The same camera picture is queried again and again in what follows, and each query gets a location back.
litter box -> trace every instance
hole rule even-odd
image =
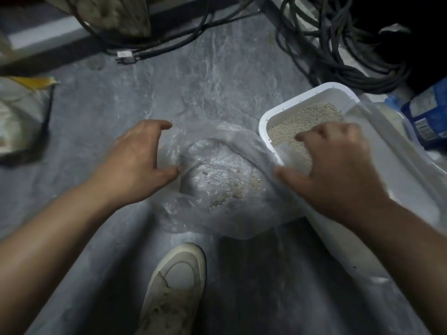
[[[279,164],[299,168],[296,159],[300,155],[292,149],[290,153],[295,155],[285,155],[284,150],[275,149],[267,131],[317,103],[331,103],[343,115],[345,122],[355,122],[361,126],[371,145],[374,165],[389,196],[433,227],[444,231],[441,221],[447,220],[447,178],[421,158],[415,147],[399,134],[373,103],[360,103],[354,92],[342,84],[322,84],[262,116],[259,134]],[[377,283],[388,280],[389,274],[382,264],[354,233],[317,213],[306,202],[302,204],[316,233],[351,276]]]

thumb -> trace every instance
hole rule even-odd
[[[300,173],[297,169],[287,167],[276,167],[275,174],[299,196],[308,197],[312,188],[308,176]]]
[[[170,184],[180,174],[181,169],[179,166],[172,166],[168,168],[157,169],[157,178],[159,179],[159,186],[164,187]]]

blue container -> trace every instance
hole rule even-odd
[[[402,106],[425,149],[447,145],[447,77]]]

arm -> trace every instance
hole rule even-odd
[[[0,333],[22,334],[87,242],[117,209],[176,179],[178,167],[156,168],[167,121],[145,120],[119,137],[84,184],[49,204],[0,243]]]
[[[309,176],[277,175],[318,212],[351,229],[392,275],[432,334],[447,334],[447,237],[391,200],[356,124],[325,123],[299,133]]]

dirty shoe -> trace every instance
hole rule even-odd
[[[149,282],[135,335],[188,335],[205,287],[205,256],[183,243],[160,261]]]

